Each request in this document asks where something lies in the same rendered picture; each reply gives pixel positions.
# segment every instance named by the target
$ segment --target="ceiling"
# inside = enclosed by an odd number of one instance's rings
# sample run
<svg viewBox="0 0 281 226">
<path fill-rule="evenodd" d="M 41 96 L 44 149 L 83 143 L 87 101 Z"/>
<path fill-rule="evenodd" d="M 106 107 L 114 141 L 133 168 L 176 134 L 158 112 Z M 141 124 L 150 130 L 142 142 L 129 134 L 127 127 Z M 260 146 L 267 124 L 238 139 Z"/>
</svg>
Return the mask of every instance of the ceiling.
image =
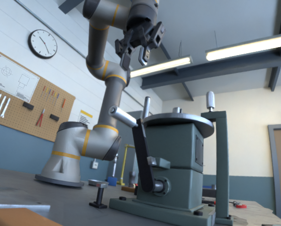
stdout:
<svg viewBox="0 0 281 226">
<path fill-rule="evenodd" d="M 130 7 L 130 0 L 109 0 Z M 77 8 L 82 11 L 83 4 Z M 193 65 L 204 64 L 205 51 L 279 33 L 281 24 L 281 0 L 161 0 L 157 21 L 162 21 L 166 34 L 162 40 L 171 58 L 178 57 L 180 43 L 182 56 L 191 55 Z M 108 42 L 114 46 L 122 39 L 123 32 L 111 27 Z M 132 56 L 131 66 L 140 68 L 138 50 Z M 149 64 L 165 61 L 161 48 L 151 52 Z M 185 82 L 193 97 L 246 89 L 267 88 L 271 69 L 223 75 Z M 277 85 L 281 85 L 281 72 Z M 190 99 L 181 83 L 153 88 L 166 101 Z"/>
</svg>

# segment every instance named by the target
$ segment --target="door frame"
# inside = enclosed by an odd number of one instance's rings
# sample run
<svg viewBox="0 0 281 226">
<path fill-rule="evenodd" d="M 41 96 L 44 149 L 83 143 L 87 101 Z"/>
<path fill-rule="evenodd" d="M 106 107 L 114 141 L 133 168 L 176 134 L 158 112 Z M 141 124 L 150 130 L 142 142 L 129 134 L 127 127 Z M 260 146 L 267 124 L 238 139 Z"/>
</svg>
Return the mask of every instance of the door frame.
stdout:
<svg viewBox="0 0 281 226">
<path fill-rule="evenodd" d="M 281 130 L 281 124 L 268 125 L 268 135 L 269 135 L 269 142 L 271 145 L 271 154 L 272 154 L 272 162 L 273 162 L 273 180 L 274 180 L 274 194 L 275 194 L 275 202 L 276 202 L 276 215 L 279 218 L 281 218 L 281 190 L 280 190 L 277 148 L 274 139 L 275 130 Z"/>
</svg>

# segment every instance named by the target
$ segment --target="red-handled pliers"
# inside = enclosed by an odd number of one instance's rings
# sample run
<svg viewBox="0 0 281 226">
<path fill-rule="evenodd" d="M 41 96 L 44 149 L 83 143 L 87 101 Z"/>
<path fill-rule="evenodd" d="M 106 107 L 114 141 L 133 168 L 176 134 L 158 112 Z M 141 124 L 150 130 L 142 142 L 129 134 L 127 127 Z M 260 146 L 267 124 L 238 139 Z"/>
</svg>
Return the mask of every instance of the red-handled pliers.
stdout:
<svg viewBox="0 0 281 226">
<path fill-rule="evenodd" d="M 40 116 L 40 118 L 39 118 L 39 120 L 38 120 L 36 126 L 38 126 L 38 124 L 39 124 L 39 122 L 40 122 L 40 127 L 41 127 L 41 123 L 42 123 L 42 118 L 43 118 L 44 112 L 45 112 L 45 109 L 43 109 L 43 112 L 42 112 L 42 114 L 41 114 L 41 116 Z"/>
</svg>

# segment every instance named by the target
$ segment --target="clock hand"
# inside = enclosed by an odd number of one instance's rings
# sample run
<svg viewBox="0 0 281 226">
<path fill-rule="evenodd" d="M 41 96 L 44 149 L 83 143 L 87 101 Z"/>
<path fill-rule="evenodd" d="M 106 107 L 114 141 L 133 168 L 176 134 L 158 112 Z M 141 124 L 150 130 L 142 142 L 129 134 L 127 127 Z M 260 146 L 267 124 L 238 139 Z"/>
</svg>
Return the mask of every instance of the clock hand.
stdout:
<svg viewBox="0 0 281 226">
<path fill-rule="evenodd" d="M 47 50 L 47 52 L 48 52 L 48 54 L 50 53 L 49 51 L 48 51 L 48 48 L 47 48 L 47 46 L 46 46 L 46 44 L 45 44 L 45 42 L 43 41 L 43 43 L 44 43 L 44 45 L 45 45 L 45 47 L 46 47 L 46 50 Z"/>
</svg>

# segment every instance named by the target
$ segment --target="pegboard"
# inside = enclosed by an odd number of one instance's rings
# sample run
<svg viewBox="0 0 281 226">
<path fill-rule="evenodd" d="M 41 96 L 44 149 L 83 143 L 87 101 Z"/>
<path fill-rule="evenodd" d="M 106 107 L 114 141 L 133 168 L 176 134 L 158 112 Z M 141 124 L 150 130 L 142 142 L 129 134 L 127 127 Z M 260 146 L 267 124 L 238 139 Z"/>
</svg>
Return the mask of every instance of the pegboard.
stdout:
<svg viewBox="0 0 281 226">
<path fill-rule="evenodd" d="M 47 81 L 46 79 L 42 78 L 41 76 L 37 75 L 36 73 L 32 72 L 31 70 L 27 69 L 23 65 L 12 60 L 8 56 L 4 55 L 3 53 L 0 54 L 40 78 L 34 90 L 33 96 L 29 102 L 31 105 L 34 106 L 32 111 L 30 111 L 29 109 L 23 106 L 24 103 L 23 100 L 0 90 L 1 93 L 0 104 L 2 102 L 3 97 L 6 96 L 6 100 L 2 106 L 0 115 L 7 103 L 7 100 L 10 98 L 10 103 L 6 109 L 4 118 L 0 116 L 0 124 L 54 142 L 60 124 L 65 121 L 68 121 L 69 119 L 69 115 L 72 106 L 74 104 L 75 97 L 65 92 L 64 90 L 60 89 L 58 86 Z M 45 112 L 42 118 L 41 127 L 39 126 L 40 124 L 36 126 L 42 114 L 43 109 L 45 109 Z M 59 121 L 55 121 L 51 119 L 50 114 L 59 117 Z"/>
</svg>

